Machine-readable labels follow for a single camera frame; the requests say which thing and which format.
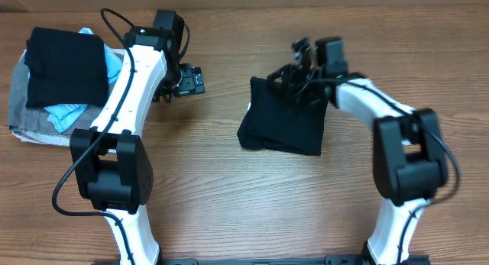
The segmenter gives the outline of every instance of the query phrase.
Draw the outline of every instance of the table surface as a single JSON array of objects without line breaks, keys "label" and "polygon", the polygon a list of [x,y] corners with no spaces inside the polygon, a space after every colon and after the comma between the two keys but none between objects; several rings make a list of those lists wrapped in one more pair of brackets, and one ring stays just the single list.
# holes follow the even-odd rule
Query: table surface
[{"label": "table surface", "polygon": [[[151,26],[155,11],[122,13]],[[366,127],[331,107],[321,157],[247,151],[236,137],[252,76],[265,77],[292,62],[295,39],[339,35],[351,70],[369,75],[399,102],[438,113],[461,164],[460,193],[423,215],[410,252],[429,254],[436,264],[489,263],[489,7],[179,13],[191,30],[184,61],[202,67],[206,94],[153,104],[144,123],[155,180],[147,207],[166,258],[359,253],[381,203]],[[110,20],[120,33],[127,31],[122,21]],[[71,164],[69,150],[21,143],[8,130],[11,70],[35,26],[87,26],[110,47],[120,47],[98,12],[0,15],[0,264],[116,260],[104,219],[68,218],[51,207],[53,188]],[[91,210],[74,177],[63,187],[60,204]]]}]

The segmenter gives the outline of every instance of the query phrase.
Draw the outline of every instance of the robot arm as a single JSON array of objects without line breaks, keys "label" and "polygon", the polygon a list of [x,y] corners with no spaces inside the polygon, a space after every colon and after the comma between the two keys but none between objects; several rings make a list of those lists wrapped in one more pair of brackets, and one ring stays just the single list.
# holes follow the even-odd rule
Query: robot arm
[{"label": "robot arm", "polygon": [[[390,102],[394,103],[398,108],[401,108],[405,112],[411,114],[415,111],[414,108],[400,104],[387,94],[383,93],[375,87],[369,79],[354,79],[349,82],[360,86],[367,86],[375,92],[380,93],[383,97],[387,98]],[[398,111],[392,109],[386,102],[379,99],[372,92],[349,84],[342,84],[336,87],[336,100],[340,110],[351,113],[370,130],[373,130],[376,119],[387,116],[394,118],[402,116]],[[411,144],[410,140],[405,137],[403,137],[402,143],[404,145]],[[397,262],[400,236],[406,220],[414,208],[427,203],[429,203],[428,199],[419,198],[404,202],[401,206],[395,206],[390,199],[382,200],[381,210],[379,211],[374,233],[368,239],[367,243],[374,264],[395,264]],[[416,213],[416,217],[410,222],[406,231],[403,240],[401,261],[407,260],[409,257],[409,244],[423,211],[424,208]]]},{"label": "robot arm", "polygon": [[[92,201],[94,209],[114,215],[121,229],[106,217],[121,253],[121,265],[155,265],[161,262],[161,249],[151,233],[146,203],[153,185],[153,170],[141,136],[152,102],[162,95],[176,97],[205,92],[200,68],[180,65],[178,54],[183,19],[174,11],[158,11],[154,27],[135,27],[125,35],[125,44],[134,58],[134,77],[117,120],[103,136],[98,150],[79,162],[76,169],[80,195]],[[73,162],[102,136],[126,90],[131,71],[125,53],[123,67],[109,100],[89,130],[75,130],[70,138]],[[99,155],[115,152],[117,161]],[[131,255],[134,264],[128,259]]]}]

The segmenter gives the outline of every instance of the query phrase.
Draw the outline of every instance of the black cable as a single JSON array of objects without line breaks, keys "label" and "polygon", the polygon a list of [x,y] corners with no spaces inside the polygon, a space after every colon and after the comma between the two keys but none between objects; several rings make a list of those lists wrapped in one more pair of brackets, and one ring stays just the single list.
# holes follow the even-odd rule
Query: black cable
[{"label": "black cable", "polygon": [[404,238],[406,236],[407,228],[409,227],[411,220],[416,216],[416,213],[420,209],[422,209],[422,208],[428,208],[428,207],[430,207],[432,205],[437,205],[439,203],[445,202],[445,201],[449,200],[450,198],[452,198],[457,193],[458,188],[460,187],[460,182],[461,182],[460,166],[458,165],[458,162],[455,159],[455,156],[450,151],[449,147],[447,147],[447,145],[442,141],[442,139],[440,139],[438,136],[436,136],[431,131],[429,131],[424,126],[424,124],[422,124],[420,121],[418,121],[418,119],[414,118],[414,116],[412,116],[410,113],[405,112],[403,109],[397,107],[394,103],[392,103],[391,101],[389,101],[387,98],[385,98],[379,92],[377,92],[377,91],[369,88],[368,86],[358,85],[356,83],[349,82],[347,79],[314,79],[314,80],[310,80],[310,81],[303,82],[301,84],[295,85],[295,87],[299,88],[300,86],[307,86],[308,84],[315,83],[315,82],[335,82],[335,83],[338,83],[338,84],[347,84],[347,85],[350,85],[350,86],[355,86],[355,87],[361,88],[363,90],[367,90],[370,93],[374,94],[380,100],[382,100],[387,105],[389,105],[393,110],[395,110],[395,111],[399,112],[400,114],[406,116],[408,119],[411,120],[412,123],[416,124],[419,127],[419,129],[421,129],[424,132],[426,132],[443,149],[443,151],[449,157],[450,162],[453,165],[453,169],[455,171],[455,185],[453,186],[453,188],[450,191],[450,193],[448,193],[447,195],[443,196],[440,199],[433,199],[428,204],[418,205],[417,207],[414,208],[414,210],[410,211],[410,216],[406,220],[406,224],[404,225],[403,231],[401,233],[400,241],[399,241],[399,246],[398,246],[399,252],[398,252],[398,255],[397,255],[397,265],[400,265],[401,264],[402,253],[403,253],[403,242],[404,242]]},{"label": "black cable", "polygon": [[180,54],[178,55],[178,61],[179,62],[183,58],[183,56],[185,56],[186,49],[189,47],[189,42],[190,42],[190,28],[186,24],[183,24],[183,25],[185,25],[185,29],[186,29],[186,43],[185,43],[185,47],[183,47],[183,49],[182,49],[182,52],[180,52]]},{"label": "black cable", "polygon": [[316,68],[317,68],[316,66],[313,67],[313,70],[311,71],[309,78],[307,78],[308,83],[304,87],[302,87],[302,89],[296,95],[300,95],[302,92],[304,92],[304,90],[306,90],[307,86],[310,84],[310,81],[312,81],[314,78],[314,74],[316,73]]},{"label": "black cable", "polygon": [[117,121],[117,114],[121,110],[122,104],[124,103],[124,100],[129,93],[129,89],[131,88],[132,80],[134,78],[134,73],[136,72],[136,70],[134,68],[134,57],[132,56],[131,50],[124,43],[124,40],[122,39],[121,35],[119,35],[119,33],[107,21],[107,18],[105,17],[105,14],[104,14],[105,11],[120,17],[122,20],[124,20],[125,22],[127,22],[131,26],[134,26],[134,25],[127,18],[123,17],[122,15],[120,15],[119,13],[117,13],[111,9],[108,9],[108,8],[100,9],[100,15],[102,16],[102,19],[104,20],[105,24],[107,24],[108,28],[112,31],[112,33],[121,42],[122,46],[126,49],[128,56],[129,56],[129,60],[131,61],[131,70],[129,73],[128,84],[126,85],[125,90],[122,93],[121,100],[117,104],[117,107],[115,108],[114,113],[110,117],[110,120],[108,121],[107,126],[100,133],[100,135],[90,144],[90,146],[83,152],[83,154],[73,163],[73,165],[67,170],[67,172],[63,175],[63,177],[58,182],[56,188],[53,191],[53,197],[51,199],[51,202],[53,204],[53,208],[62,215],[67,215],[67,216],[105,216],[107,218],[114,220],[115,225],[118,226],[119,229],[121,230],[121,236],[122,236],[122,240],[124,241],[125,250],[128,252],[128,259],[131,261],[132,265],[136,265],[134,258],[132,257],[131,249],[129,248],[128,237],[125,233],[124,226],[122,226],[121,220],[119,218],[117,218],[117,216],[113,215],[110,212],[68,212],[68,211],[62,209],[61,207],[59,207],[59,205],[57,204],[58,193],[60,192],[61,187],[66,182],[68,177],[70,177],[71,173],[73,173],[73,171],[79,166],[79,164],[83,161],[83,159],[85,159],[89,154],[91,155],[92,153],[97,151],[99,144],[100,144],[100,141],[108,133],[108,130],[110,129],[112,124],[114,124],[114,122]]}]

